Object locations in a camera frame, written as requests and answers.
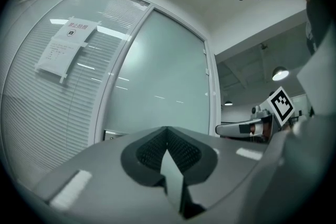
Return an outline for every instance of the window blinds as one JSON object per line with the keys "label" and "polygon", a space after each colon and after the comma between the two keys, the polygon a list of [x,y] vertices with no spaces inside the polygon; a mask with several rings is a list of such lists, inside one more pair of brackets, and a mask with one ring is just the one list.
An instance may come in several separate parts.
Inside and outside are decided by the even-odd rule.
{"label": "window blinds", "polygon": [[[2,136],[17,178],[28,188],[88,143],[92,107],[122,38],[143,16],[134,0],[64,0],[41,19],[22,43],[6,79],[1,107]],[[59,77],[34,71],[62,20],[82,18],[101,25]]]}
{"label": "window blinds", "polygon": [[[10,7],[10,10],[3,14],[0,35],[0,108],[6,76],[21,43],[32,27],[60,1],[62,0],[28,0],[15,8]],[[3,159],[2,146],[1,143],[0,152]]]}

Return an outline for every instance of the glass wall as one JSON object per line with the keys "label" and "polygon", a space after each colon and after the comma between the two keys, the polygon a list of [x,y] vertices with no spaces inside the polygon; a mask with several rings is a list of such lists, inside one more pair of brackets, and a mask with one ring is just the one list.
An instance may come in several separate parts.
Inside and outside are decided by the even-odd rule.
{"label": "glass wall", "polygon": [[178,126],[208,134],[204,42],[153,11],[136,36],[109,101],[105,130],[133,133]]}
{"label": "glass wall", "polygon": [[[33,5],[41,5],[38,0]],[[103,75],[130,29],[147,9],[134,0],[63,0],[19,44],[6,78],[1,128],[6,155],[15,176],[32,188],[46,173],[88,145],[93,104]],[[101,21],[76,54],[63,83],[35,64],[69,17]],[[15,39],[7,35],[7,42]]]}

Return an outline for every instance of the ceiling beam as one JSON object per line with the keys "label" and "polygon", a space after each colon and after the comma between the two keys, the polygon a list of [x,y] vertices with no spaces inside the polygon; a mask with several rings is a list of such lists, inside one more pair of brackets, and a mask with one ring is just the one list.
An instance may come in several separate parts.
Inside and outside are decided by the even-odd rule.
{"label": "ceiling beam", "polygon": [[237,78],[237,80],[240,82],[240,84],[244,87],[244,89],[247,88],[247,81],[244,78],[243,74],[238,71],[238,69],[235,67],[234,64],[232,64],[229,60],[224,62],[227,68],[232,72],[232,74]]}
{"label": "ceiling beam", "polygon": [[265,61],[265,49],[267,48],[267,45],[264,45],[261,43],[260,51],[260,57],[261,57],[261,64],[262,64],[262,70],[264,71],[264,81],[267,82],[267,68],[266,68],[266,61]]}

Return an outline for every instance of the black mesh pad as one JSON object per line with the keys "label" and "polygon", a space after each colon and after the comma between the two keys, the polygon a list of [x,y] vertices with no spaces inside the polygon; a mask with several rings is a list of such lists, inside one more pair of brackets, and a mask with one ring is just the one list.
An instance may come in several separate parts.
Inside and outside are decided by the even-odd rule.
{"label": "black mesh pad", "polygon": [[169,151],[186,185],[204,182],[217,165],[214,150],[172,127],[159,130],[128,145],[121,154],[125,172],[144,186],[163,186],[163,155]]}

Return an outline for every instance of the white surface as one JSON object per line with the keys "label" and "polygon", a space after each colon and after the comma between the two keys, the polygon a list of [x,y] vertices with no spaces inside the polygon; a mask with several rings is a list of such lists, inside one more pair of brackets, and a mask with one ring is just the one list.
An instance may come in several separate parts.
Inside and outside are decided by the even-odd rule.
{"label": "white surface", "polygon": [[91,173],[80,170],[55,198],[50,201],[50,207],[61,212],[66,212],[79,198],[91,178]]}
{"label": "white surface", "polygon": [[116,81],[105,130],[134,133],[177,126],[208,134],[209,79],[203,49],[193,33],[154,11],[118,74],[128,81]]}
{"label": "white surface", "polygon": [[293,101],[293,104],[295,106],[295,112],[294,112],[294,116],[299,116],[299,111],[302,111],[302,116],[309,116],[309,112],[310,112],[310,108],[311,105],[309,103],[309,100],[307,98],[306,94],[300,95],[300,96],[296,96],[296,97],[292,97],[291,98]]}
{"label": "white surface", "polygon": [[66,77],[66,72],[81,47],[78,43],[67,42],[58,38],[51,38],[35,65],[36,71],[43,69],[61,76],[60,83]]}
{"label": "white surface", "polygon": [[335,25],[329,31],[311,60],[302,68],[298,79],[316,115],[336,112],[336,46]]}
{"label": "white surface", "polygon": [[163,155],[160,173],[166,178],[167,198],[175,210],[179,212],[183,189],[183,175],[168,150]]}
{"label": "white surface", "polygon": [[262,158],[262,152],[259,151],[252,151],[252,150],[248,150],[247,148],[239,148],[236,152],[237,155],[240,155],[242,157],[246,157],[249,159],[255,159],[256,161],[261,160]]}
{"label": "white surface", "polygon": [[213,85],[210,85],[210,91],[212,91],[213,95],[215,96],[215,100],[213,101],[212,99],[210,99],[210,106],[213,108],[212,111],[210,111],[210,126],[209,128],[209,135],[212,136],[216,136],[219,137],[218,134],[216,134],[216,126],[220,125],[221,122],[221,91],[219,88],[219,78],[218,78],[218,71],[217,71],[217,65],[216,65],[216,61],[215,61],[215,55],[211,53],[211,50],[209,49],[209,45],[208,42],[205,42],[205,49],[208,50],[207,52],[207,57],[210,58],[210,61],[208,61],[208,63],[210,62],[212,65],[212,73],[210,74],[213,81]]}

